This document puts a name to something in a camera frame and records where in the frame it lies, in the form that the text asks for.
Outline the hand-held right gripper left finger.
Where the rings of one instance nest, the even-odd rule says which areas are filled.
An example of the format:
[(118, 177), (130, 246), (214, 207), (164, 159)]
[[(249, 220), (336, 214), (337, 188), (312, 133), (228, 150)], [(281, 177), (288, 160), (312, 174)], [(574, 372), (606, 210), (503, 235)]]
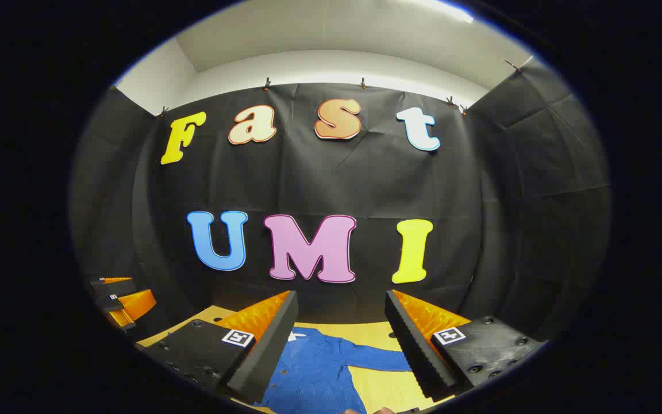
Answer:
[(143, 352), (204, 393), (260, 403), (297, 315), (297, 293), (285, 291), (219, 321), (194, 318)]

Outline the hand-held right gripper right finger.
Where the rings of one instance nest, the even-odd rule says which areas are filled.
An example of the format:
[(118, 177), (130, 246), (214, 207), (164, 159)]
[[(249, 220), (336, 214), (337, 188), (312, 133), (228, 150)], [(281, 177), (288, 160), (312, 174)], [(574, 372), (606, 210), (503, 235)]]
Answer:
[(386, 291), (384, 314), (421, 392), (435, 403), (486, 384), (543, 347), (494, 316), (470, 320), (395, 289)]

